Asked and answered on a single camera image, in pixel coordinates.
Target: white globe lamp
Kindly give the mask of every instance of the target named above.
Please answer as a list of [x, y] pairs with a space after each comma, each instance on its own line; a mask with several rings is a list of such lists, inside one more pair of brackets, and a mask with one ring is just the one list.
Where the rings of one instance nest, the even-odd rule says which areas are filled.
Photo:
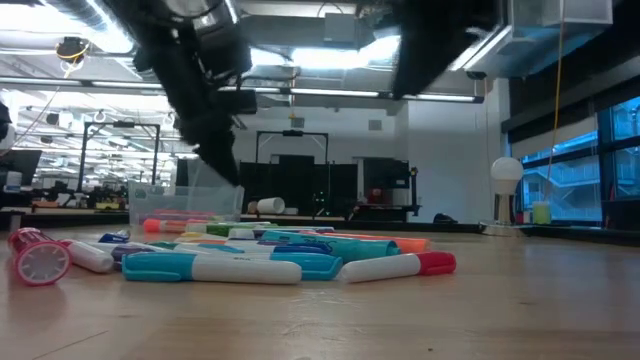
[[520, 161], [502, 157], [491, 166], [493, 188], [496, 192], [496, 219], [503, 225], [511, 225], [511, 202], [516, 193], [518, 183], [524, 175]]

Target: red object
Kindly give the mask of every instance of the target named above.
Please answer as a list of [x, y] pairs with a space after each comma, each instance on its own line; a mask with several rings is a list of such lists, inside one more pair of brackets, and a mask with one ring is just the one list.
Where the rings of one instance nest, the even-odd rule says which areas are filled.
[[415, 255], [421, 264], [418, 275], [444, 275], [456, 271], [456, 257], [451, 253], [434, 251]]
[[67, 248], [34, 228], [22, 228], [7, 241], [16, 276], [30, 286], [51, 285], [71, 267]]

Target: computer monitor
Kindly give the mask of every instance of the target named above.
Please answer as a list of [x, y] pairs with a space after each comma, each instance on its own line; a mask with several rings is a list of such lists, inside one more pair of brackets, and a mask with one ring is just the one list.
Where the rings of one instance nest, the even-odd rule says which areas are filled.
[[10, 150], [0, 157], [0, 169], [22, 173], [22, 186], [31, 186], [42, 150]]

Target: marker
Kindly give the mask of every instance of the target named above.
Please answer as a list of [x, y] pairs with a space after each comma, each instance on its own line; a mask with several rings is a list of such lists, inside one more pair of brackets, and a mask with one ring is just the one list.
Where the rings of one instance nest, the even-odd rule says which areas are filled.
[[100, 240], [98, 240], [98, 242], [108, 243], [108, 244], [126, 244], [129, 242], [130, 237], [131, 237], [131, 234], [128, 231], [122, 230], [114, 234], [112, 233], [104, 234], [102, 235]]
[[[311, 235], [321, 235], [317, 233], [305, 232]], [[371, 235], [359, 235], [359, 234], [323, 234], [325, 236], [358, 239], [362, 241], [393, 241], [398, 245], [403, 254], [409, 253], [422, 253], [429, 251], [431, 248], [431, 241], [429, 239], [413, 239], [413, 238], [399, 238], [395, 236], [371, 236]]]
[[113, 269], [113, 257], [108, 252], [76, 240], [61, 240], [71, 253], [71, 261], [96, 273], [107, 273]]
[[267, 231], [262, 236], [265, 241], [286, 241], [297, 244], [325, 244], [331, 248], [331, 255], [339, 256], [345, 264], [356, 260], [373, 259], [401, 254], [393, 241], [360, 241], [323, 235], [308, 235]]
[[236, 249], [243, 250], [245, 253], [308, 253], [308, 254], [331, 254], [331, 248], [326, 244], [311, 244], [311, 243], [289, 243], [289, 244], [277, 244], [277, 245], [262, 245], [260, 243], [253, 243], [252, 241], [244, 240], [229, 240], [226, 242], [227, 246], [232, 246]]
[[246, 224], [246, 223], [209, 223], [209, 224], [187, 224], [186, 230], [183, 232], [197, 232], [217, 236], [229, 236], [231, 229], [253, 229], [260, 228], [277, 228], [278, 225], [273, 224]]
[[29, 286], [51, 285], [71, 267], [69, 250], [35, 228], [22, 228], [9, 236], [13, 271]]
[[127, 244], [107, 244], [107, 243], [88, 243], [89, 245], [107, 252], [113, 257], [114, 268], [120, 269], [122, 257], [129, 254], [137, 254], [139, 252], [169, 252], [170, 250], [161, 247], [130, 242]]
[[196, 242], [198, 240], [217, 241], [219, 244], [227, 242], [227, 238], [224, 236], [209, 235], [196, 232], [187, 232], [180, 235], [174, 242]]
[[414, 275], [451, 274], [455, 270], [456, 258], [453, 254], [429, 252], [350, 262], [342, 267], [340, 277], [346, 282], [355, 283]]
[[[270, 228], [257, 228], [257, 229], [247, 229], [247, 228], [237, 228], [229, 230], [229, 239], [247, 239], [247, 240], [260, 240], [262, 239], [262, 235], [269, 230], [274, 230]], [[322, 227], [300, 227], [300, 228], [288, 228], [281, 227], [277, 229], [278, 231], [283, 232], [316, 232], [316, 233], [332, 233], [334, 229], [330, 226], [322, 226]]]
[[287, 261], [226, 259], [182, 253], [139, 253], [122, 259], [129, 281], [218, 281], [257, 284], [296, 284], [300, 265]]
[[236, 249], [231, 246], [221, 244], [197, 244], [197, 243], [173, 243], [173, 242], [155, 242], [153, 246], [161, 247], [167, 250], [173, 250], [181, 253], [189, 254], [215, 254], [220, 252], [228, 252], [230, 254], [243, 254], [244, 250]]
[[253, 253], [231, 254], [218, 252], [212, 256], [220, 256], [236, 260], [271, 260], [288, 261], [300, 265], [302, 268], [302, 280], [330, 281], [333, 280], [342, 268], [342, 258], [309, 253]]

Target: window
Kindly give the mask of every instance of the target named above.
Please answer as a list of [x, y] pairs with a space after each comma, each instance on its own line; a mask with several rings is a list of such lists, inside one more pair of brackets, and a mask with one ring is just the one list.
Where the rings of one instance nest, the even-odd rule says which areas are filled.
[[640, 97], [612, 108], [614, 140], [640, 136]]
[[542, 201], [548, 186], [552, 220], [601, 221], [600, 166], [597, 156], [564, 161], [549, 167], [526, 169], [522, 179], [523, 207], [533, 211], [533, 203]]
[[616, 151], [616, 197], [640, 197], [640, 147]]
[[[555, 145], [553, 147], [553, 156], [570, 153], [576, 150], [595, 148], [596, 146], [598, 146], [598, 132], [592, 131]], [[523, 157], [522, 163], [526, 164], [528, 162], [548, 158], [549, 156], [551, 156], [551, 149], [547, 148], [545, 150], [538, 151], [537, 153]]]

